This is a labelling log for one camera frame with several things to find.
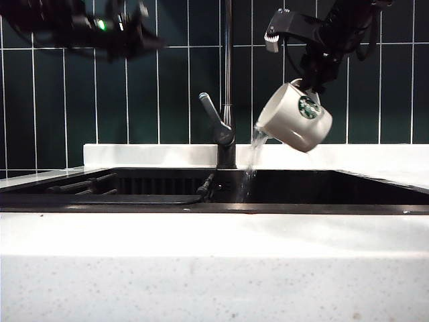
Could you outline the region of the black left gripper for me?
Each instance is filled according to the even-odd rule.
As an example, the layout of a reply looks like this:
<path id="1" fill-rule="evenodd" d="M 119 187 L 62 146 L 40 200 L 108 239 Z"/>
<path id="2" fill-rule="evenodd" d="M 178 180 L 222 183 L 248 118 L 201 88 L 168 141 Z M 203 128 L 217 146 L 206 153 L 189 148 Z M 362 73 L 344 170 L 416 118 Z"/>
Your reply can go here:
<path id="1" fill-rule="evenodd" d="M 145 51 L 161 50 L 166 42 L 148 30 L 143 21 L 147 7 L 137 1 L 136 8 L 129 15 L 126 1 L 107 1 L 105 15 L 95 19 L 99 47 L 107 52 L 107 60 L 123 57 L 127 59 L 142 55 Z"/>

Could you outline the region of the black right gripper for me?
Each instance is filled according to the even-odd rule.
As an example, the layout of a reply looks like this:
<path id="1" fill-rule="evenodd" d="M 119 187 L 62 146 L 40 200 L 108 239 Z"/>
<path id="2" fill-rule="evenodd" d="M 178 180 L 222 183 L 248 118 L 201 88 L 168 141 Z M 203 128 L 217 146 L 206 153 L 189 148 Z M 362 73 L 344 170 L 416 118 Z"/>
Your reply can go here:
<path id="1" fill-rule="evenodd" d="M 281 40 L 295 38 L 305 44 L 316 44 L 314 51 L 306 50 L 300 66 L 304 70 L 300 89 L 323 94 L 325 84 L 336 80 L 339 62 L 346 54 L 356 53 L 364 60 L 361 40 L 364 38 L 363 9 L 331 9 L 324 21 L 279 8 L 264 35 L 265 49 L 279 52 Z"/>

